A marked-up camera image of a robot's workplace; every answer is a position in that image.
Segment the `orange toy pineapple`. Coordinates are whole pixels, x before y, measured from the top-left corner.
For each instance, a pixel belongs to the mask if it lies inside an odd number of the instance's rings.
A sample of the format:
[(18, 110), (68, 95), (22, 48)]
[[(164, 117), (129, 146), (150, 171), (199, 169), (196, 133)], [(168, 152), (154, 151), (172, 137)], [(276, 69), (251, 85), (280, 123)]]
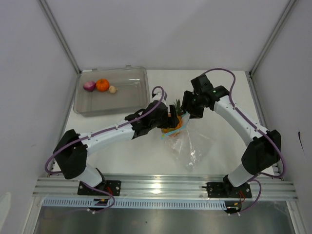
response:
[(174, 107), (175, 107), (175, 112), (176, 112), (177, 118), (179, 120), (179, 123), (178, 123), (178, 125), (175, 128), (169, 128), (168, 133), (170, 133), (170, 132), (172, 132), (174, 130), (177, 130), (177, 129), (179, 129), (179, 128), (181, 128), (183, 126), (183, 120), (182, 120), (183, 112), (182, 112), (182, 108), (181, 108), (181, 101), (180, 101), (180, 99), (176, 99), (175, 100)]

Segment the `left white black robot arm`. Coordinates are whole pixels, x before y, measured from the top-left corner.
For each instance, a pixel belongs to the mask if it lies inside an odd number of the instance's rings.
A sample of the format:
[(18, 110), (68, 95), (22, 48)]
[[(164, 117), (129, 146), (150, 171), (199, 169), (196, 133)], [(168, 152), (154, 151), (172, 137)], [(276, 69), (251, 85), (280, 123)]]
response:
[(68, 130), (54, 149), (53, 156), (65, 179), (84, 182), (93, 194), (100, 195), (105, 191), (106, 183), (100, 170), (87, 163), (88, 156), (110, 144), (144, 136), (154, 128), (175, 128), (178, 124), (175, 106), (156, 100), (115, 126), (84, 134)]

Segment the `clear zip top bag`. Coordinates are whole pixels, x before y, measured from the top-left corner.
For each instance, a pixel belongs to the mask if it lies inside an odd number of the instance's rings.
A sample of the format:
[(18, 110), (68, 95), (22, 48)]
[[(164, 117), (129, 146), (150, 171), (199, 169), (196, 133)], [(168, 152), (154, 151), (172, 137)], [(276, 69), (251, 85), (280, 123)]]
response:
[(208, 155), (216, 142), (212, 130), (200, 126), (189, 113), (182, 114), (175, 129), (162, 129), (161, 139), (175, 161), (188, 172), (192, 172)]

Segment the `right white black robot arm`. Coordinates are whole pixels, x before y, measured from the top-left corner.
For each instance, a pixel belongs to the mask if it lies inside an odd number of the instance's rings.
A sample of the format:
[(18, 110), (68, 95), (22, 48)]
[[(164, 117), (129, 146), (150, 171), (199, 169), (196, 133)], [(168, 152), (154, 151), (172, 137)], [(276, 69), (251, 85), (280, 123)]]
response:
[(269, 131), (241, 111), (224, 86), (214, 87), (205, 74), (191, 80), (193, 91), (185, 91), (182, 110), (191, 118), (202, 118), (209, 108), (224, 118), (246, 145), (240, 165), (223, 179), (223, 193), (235, 196), (240, 186), (281, 160), (281, 135)]

